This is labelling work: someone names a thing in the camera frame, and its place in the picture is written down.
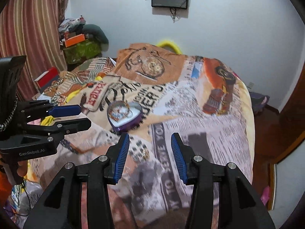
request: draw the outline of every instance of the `pile of clothes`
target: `pile of clothes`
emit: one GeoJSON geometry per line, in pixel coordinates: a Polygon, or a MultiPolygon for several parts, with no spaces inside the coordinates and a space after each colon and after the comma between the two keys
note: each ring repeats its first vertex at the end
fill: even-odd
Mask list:
{"type": "Polygon", "coordinates": [[[60,44],[79,34],[84,34],[86,39],[96,39],[101,44],[108,44],[109,40],[102,31],[102,29],[94,24],[86,24],[86,20],[81,15],[76,19],[65,19],[59,26],[58,32],[60,34],[60,44]]]}
{"type": "Polygon", "coordinates": [[[268,95],[262,95],[260,93],[256,92],[249,92],[251,97],[251,104],[252,104],[252,110],[254,115],[257,115],[258,113],[263,111],[263,108],[266,107],[268,104],[268,101],[270,99],[270,96],[268,95]]]}

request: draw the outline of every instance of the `wooden floor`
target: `wooden floor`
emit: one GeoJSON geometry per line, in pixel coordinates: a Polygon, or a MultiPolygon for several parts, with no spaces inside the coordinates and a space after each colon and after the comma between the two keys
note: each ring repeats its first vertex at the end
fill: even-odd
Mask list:
{"type": "Polygon", "coordinates": [[[264,109],[254,117],[255,156],[252,185],[259,195],[269,185],[268,163],[285,151],[300,135],[300,126],[280,120],[275,112],[264,109]]]}

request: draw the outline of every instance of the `newspaper print blanket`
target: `newspaper print blanket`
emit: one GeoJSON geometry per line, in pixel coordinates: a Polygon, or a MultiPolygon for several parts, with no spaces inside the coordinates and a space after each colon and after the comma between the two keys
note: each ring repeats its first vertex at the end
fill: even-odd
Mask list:
{"type": "MultiPolygon", "coordinates": [[[[87,116],[92,127],[65,136],[57,154],[31,161],[43,187],[66,162],[89,163],[117,143],[119,137],[111,132],[106,114],[116,100],[138,102],[144,112],[140,125],[129,132],[122,178],[108,186],[116,228],[184,228],[193,187],[179,179],[170,146],[174,132],[195,154],[216,164],[235,162],[252,181],[254,119],[242,81],[217,59],[135,44],[119,52],[112,72],[69,101],[81,105],[78,117],[87,116]],[[178,73],[176,80],[171,80],[172,71],[178,73]],[[149,151],[149,159],[143,159],[143,150],[149,151]]],[[[215,185],[212,228],[218,224],[218,196],[215,185]]],[[[86,228],[85,185],[82,216],[86,228]]]]}
{"type": "Polygon", "coordinates": [[[61,71],[59,79],[44,90],[45,95],[51,97],[52,103],[64,105],[72,92],[91,86],[96,77],[103,78],[114,68],[110,58],[94,58],[88,61],[90,64],[85,71],[61,71]]]}

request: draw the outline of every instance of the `printed car image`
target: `printed car image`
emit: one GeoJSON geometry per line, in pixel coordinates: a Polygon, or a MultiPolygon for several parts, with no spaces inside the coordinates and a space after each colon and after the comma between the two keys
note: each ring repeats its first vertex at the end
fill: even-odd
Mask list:
{"type": "Polygon", "coordinates": [[[202,111],[210,115],[227,114],[230,108],[230,102],[233,99],[233,88],[236,83],[236,78],[234,74],[228,71],[224,64],[217,59],[212,59],[212,61],[209,62],[204,61],[203,64],[205,65],[205,74],[212,85],[214,80],[219,81],[219,77],[221,77],[223,81],[221,82],[222,87],[219,87],[218,82],[217,89],[211,90],[207,102],[202,107],[202,111]]]}

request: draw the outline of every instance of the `metal screw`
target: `metal screw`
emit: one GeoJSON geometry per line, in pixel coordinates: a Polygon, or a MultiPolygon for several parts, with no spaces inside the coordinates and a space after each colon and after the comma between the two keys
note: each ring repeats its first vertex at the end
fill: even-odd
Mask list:
{"type": "Polygon", "coordinates": [[[194,160],[196,162],[201,162],[202,161],[202,156],[196,155],[196,156],[194,156],[194,160]]]}
{"type": "Polygon", "coordinates": [[[106,155],[102,155],[102,156],[99,157],[99,161],[105,162],[107,160],[107,158],[108,157],[106,155]]]}
{"type": "Polygon", "coordinates": [[[66,169],[71,169],[73,167],[73,163],[66,163],[65,168],[66,169]]]}
{"type": "Polygon", "coordinates": [[[228,163],[228,167],[229,167],[230,169],[235,169],[235,168],[236,168],[236,164],[234,164],[234,163],[228,163]]]}

